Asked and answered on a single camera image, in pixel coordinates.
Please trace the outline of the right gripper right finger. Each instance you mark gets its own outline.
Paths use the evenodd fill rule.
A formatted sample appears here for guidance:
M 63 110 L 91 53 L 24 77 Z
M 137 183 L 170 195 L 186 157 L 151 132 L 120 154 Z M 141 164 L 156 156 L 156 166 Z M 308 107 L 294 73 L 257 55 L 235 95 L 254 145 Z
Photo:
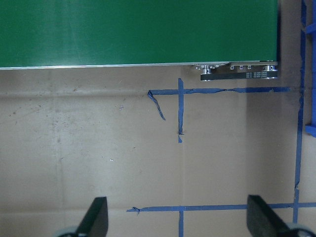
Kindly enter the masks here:
M 290 228 L 258 195 L 247 197 L 246 225 L 253 237 L 284 237 Z

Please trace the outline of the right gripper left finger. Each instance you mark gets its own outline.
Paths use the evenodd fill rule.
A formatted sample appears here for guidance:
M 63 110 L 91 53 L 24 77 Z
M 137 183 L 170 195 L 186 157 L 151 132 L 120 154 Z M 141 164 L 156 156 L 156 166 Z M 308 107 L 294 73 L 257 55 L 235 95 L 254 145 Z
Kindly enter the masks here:
M 77 237 L 105 237 L 108 232 L 107 197 L 96 197 L 75 231 Z

